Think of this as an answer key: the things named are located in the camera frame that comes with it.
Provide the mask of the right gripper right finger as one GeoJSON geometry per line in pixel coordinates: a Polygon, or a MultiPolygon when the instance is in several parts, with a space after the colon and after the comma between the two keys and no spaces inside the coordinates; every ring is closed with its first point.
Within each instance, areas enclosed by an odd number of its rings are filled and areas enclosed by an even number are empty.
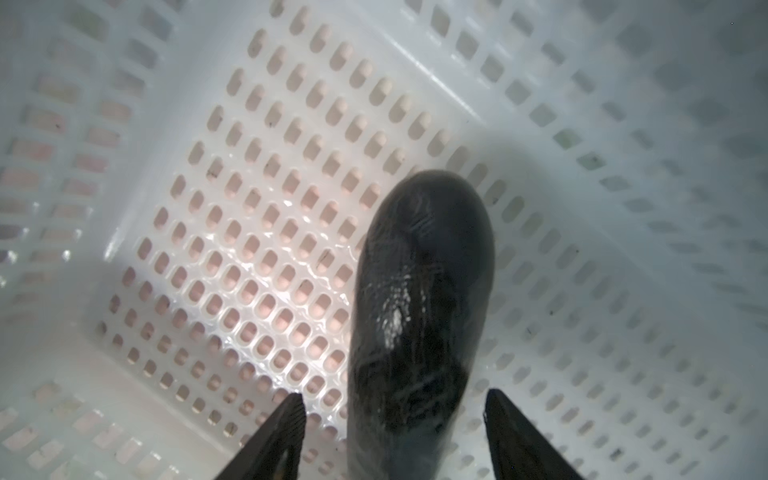
{"type": "Polygon", "coordinates": [[[583,479],[500,389],[487,392],[484,423],[496,479],[583,479]]]}

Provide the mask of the black toy eggplant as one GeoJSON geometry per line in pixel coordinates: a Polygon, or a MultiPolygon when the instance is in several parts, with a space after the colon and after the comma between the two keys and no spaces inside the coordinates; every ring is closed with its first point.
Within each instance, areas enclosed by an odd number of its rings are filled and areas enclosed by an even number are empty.
{"type": "Polygon", "coordinates": [[[347,390],[353,479],[432,479],[449,444],[493,289],[475,189],[418,172],[379,206],[360,254],[347,390]]]}

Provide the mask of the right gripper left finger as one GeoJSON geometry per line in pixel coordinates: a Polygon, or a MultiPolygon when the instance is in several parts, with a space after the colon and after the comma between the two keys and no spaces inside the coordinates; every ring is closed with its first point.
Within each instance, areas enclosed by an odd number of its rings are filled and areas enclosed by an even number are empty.
{"type": "Polygon", "coordinates": [[[303,396],[289,394],[215,479],[296,480],[306,423],[303,396]]]}

